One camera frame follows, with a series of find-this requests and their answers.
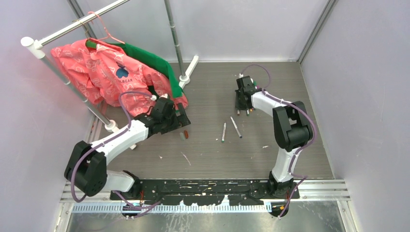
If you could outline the blue-end marker pen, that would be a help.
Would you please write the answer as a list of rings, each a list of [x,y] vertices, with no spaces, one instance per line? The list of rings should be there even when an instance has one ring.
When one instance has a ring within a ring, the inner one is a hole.
[[[234,126],[234,128],[235,128],[235,131],[236,131],[238,137],[239,137],[239,138],[243,138],[243,136],[242,136],[242,134],[241,134],[241,132],[240,132],[240,130],[239,130],[239,127],[237,126],[237,123],[235,122],[234,118],[233,118],[232,116],[230,116],[230,119],[231,119],[231,122],[232,122],[232,124],[233,124],[233,126]]]

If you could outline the green-end marker pen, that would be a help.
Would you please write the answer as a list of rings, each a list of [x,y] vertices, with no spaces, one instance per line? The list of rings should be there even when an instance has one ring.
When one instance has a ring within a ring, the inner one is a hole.
[[[222,130],[222,135],[221,135],[221,142],[222,142],[222,143],[225,142],[226,127],[227,127],[227,123],[224,122],[224,124],[223,124],[223,130]]]

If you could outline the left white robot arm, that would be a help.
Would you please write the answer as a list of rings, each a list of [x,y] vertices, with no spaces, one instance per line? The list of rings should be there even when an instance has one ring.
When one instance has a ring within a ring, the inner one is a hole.
[[[160,133],[165,134],[190,124],[184,106],[160,97],[148,113],[141,113],[111,135],[93,143],[78,142],[64,171],[73,187],[92,197],[109,190],[112,200],[121,197],[135,200],[140,197],[142,183],[129,171],[110,171],[107,165],[138,142]]]

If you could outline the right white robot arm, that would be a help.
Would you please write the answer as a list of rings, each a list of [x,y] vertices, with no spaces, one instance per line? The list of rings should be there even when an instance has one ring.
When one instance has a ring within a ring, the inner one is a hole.
[[[300,101],[290,102],[258,88],[250,76],[240,76],[235,90],[238,111],[261,110],[272,117],[274,138],[279,146],[276,163],[269,173],[267,189],[276,199],[293,187],[294,167],[299,153],[313,140],[312,121]]]

